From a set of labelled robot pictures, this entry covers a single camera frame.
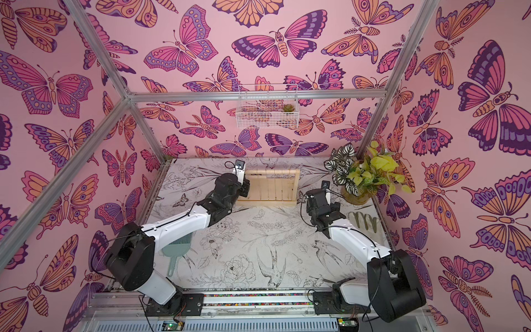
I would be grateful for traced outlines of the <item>small succulent in basket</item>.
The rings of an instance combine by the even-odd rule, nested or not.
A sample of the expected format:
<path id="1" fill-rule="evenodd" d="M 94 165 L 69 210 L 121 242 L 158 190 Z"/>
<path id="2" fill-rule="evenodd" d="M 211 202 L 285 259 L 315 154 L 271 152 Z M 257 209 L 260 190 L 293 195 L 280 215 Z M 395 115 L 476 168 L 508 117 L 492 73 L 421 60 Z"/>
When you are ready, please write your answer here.
<path id="1" fill-rule="evenodd" d="M 283 107 L 282 107 L 282 111 L 284 113 L 293 113 L 296 111 L 296 107 L 293 105 L 293 104 L 285 104 Z"/>

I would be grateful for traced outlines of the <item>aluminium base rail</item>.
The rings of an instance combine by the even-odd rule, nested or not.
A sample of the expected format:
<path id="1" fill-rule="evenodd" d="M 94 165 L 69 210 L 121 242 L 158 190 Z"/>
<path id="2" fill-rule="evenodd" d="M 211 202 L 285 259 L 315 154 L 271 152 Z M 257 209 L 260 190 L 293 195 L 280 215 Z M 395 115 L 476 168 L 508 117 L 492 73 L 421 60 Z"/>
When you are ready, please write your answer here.
<path id="1" fill-rule="evenodd" d="M 93 297 L 77 331 L 437 331 L 427 307 L 391 323 L 376 313 L 325 314 L 314 311 L 314 290 L 257 290 L 204 293 L 200 316 L 148 317 L 148 300 L 136 293 Z"/>

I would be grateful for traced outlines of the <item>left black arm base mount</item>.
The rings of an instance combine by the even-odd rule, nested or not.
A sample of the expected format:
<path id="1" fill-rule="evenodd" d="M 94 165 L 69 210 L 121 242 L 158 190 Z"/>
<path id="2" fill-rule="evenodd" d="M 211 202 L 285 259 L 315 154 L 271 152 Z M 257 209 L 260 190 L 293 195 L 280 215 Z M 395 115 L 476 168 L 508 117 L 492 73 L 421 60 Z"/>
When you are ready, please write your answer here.
<path id="1" fill-rule="evenodd" d="M 145 311 L 148 317 L 200 316 L 204 299 L 204 293 L 176 293 L 166 304 L 149 300 Z"/>

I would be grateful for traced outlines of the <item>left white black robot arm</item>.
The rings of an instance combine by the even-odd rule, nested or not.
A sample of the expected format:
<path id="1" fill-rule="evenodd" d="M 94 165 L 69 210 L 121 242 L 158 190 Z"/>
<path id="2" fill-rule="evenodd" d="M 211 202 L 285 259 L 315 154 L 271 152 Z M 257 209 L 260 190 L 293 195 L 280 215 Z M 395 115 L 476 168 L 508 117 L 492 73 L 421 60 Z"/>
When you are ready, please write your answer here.
<path id="1" fill-rule="evenodd" d="M 103 262 L 126 291 L 142 293 L 155 304 L 176 311 L 182 291 L 154 268 L 155 254 L 176 240 L 218 224 L 232 214 L 239 197 L 246 197 L 250 181 L 243 171 L 225 173 L 204 199 L 173 217 L 152 224 L 125 225 Z"/>

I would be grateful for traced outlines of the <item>beige green gardening glove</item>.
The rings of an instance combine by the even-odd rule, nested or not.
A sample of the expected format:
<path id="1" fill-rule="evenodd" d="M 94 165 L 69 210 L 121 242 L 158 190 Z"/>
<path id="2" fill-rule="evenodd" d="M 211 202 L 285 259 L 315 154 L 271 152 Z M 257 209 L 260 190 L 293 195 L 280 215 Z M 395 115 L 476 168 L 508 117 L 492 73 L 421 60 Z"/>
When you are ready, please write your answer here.
<path id="1" fill-rule="evenodd" d="M 374 242 L 387 245 L 387 238 L 384 233 L 384 228 L 381 225 L 378 217 L 373 217 L 370 214 L 360 211 L 349 212 L 347 214 L 348 220 L 359 231 L 371 238 Z"/>

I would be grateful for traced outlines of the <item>potted green leafy plant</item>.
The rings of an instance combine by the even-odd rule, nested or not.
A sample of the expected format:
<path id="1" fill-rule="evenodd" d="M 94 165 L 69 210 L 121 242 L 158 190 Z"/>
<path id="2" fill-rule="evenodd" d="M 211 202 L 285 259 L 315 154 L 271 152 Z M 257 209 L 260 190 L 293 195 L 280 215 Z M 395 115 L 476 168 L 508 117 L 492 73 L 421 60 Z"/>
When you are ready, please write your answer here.
<path id="1" fill-rule="evenodd" d="M 331 152 L 325 169 L 332 174 L 334 185 L 343 189 L 343 196 L 368 200 L 378 193 L 384 197 L 397 189 L 412 193 L 413 178 L 398 152 L 392 152 L 379 141 L 371 141 L 366 152 L 358 156 L 358 148 L 347 143 Z"/>

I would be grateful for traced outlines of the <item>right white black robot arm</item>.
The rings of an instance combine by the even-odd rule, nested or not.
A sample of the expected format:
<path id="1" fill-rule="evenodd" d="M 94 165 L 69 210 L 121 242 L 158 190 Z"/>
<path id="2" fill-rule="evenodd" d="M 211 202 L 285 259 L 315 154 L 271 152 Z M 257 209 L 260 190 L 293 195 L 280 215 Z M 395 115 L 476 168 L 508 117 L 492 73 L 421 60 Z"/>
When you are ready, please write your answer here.
<path id="1" fill-rule="evenodd" d="M 341 283 L 340 303 L 361 306 L 365 313 L 373 309 L 387 323 L 424 307 L 426 295 L 409 254 L 391 250 L 355 229 L 330 194 L 329 189 L 314 189 L 304 195 L 311 224 L 366 268 L 367 287 Z"/>

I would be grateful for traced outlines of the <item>metal cage frame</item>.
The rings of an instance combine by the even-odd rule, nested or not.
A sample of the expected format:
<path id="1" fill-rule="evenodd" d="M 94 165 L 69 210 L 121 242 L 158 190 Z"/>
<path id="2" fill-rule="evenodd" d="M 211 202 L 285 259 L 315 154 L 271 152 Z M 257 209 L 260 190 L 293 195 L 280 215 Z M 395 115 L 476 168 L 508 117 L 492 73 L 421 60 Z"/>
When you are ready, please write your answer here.
<path id="1" fill-rule="evenodd" d="M 1 240 L 1 266 L 5 267 L 7 263 L 15 256 L 20 247 L 29 238 L 31 233 L 36 229 L 45 213 L 52 206 L 59 195 L 66 189 L 66 186 L 78 175 L 86 165 L 88 159 L 95 153 L 96 149 L 106 138 L 119 118 L 126 112 L 131 112 L 135 116 L 138 126 L 145 135 L 146 141 L 150 148 L 153 149 L 156 156 L 164 159 L 164 154 L 160 145 L 156 142 L 155 135 L 145 122 L 143 115 L 137 108 L 139 102 L 156 102 L 156 101 L 240 101 L 243 98 L 252 100 L 267 99 L 287 99 L 290 94 L 288 91 L 248 91 L 243 94 L 239 92 L 212 92 L 212 93 L 185 93 L 173 92 L 162 94 L 134 94 L 129 92 L 127 85 L 118 73 L 118 70 L 111 62 L 107 55 L 103 43 L 96 34 L 95 29 L 90 23 L 87 13 L 78 1 L 66 1 L 74 22 L 80 27 L 80 30 L 87 38 L 89 44 L 94 48 L 96 58 L 109 75 L 109 79 L 119 93 L 120 102 L 114 107 L 113 111 L 105 116 L 104 120 L 95 129 L 95 132 L 87 138 L 87 141 L 81 146 L 66 166 L 45 188 L 43 194 L 37 197 L 36 201 L 18 218 L 18 222 L 11 228 Z M 399 60 L 395 65 L 395 70 L 384 89 L 343 89 L 343 90 L 321 90 L 321 91 L 300 91 L 297 95 L 300 98 L 312 99 L 331 99 L 331 98 L 357 98 L 357 97 L 375 97 L 381 100 L 381 105 L 377 108 L 376 116 L 383 116 L 383 109 L 390 102 L 392 93 L 396 90 L 401 75 L 405 72 L 406 66 L 412 58 L 420 39 L 429 25 L 431 16 L 436 12 L 438 1 L 423 1 L 416 19 L 409 29 L 407 42 L 400 54 Z"/>

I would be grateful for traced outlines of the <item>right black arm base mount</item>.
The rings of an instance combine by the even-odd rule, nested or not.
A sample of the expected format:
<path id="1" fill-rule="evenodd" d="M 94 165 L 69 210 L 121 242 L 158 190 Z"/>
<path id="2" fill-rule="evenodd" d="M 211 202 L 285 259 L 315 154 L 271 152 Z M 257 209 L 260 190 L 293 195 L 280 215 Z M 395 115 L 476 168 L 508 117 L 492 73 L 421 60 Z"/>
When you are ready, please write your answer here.
<path id="1" fill-rule="evenodd" d="M 314 291 L 311 293 L 314 311 L 317 315 L 340 314 L 350 315 L 361 314 L 369 305 L 367 297 L 354 297 L 347 300 L 339 291 Z"/>

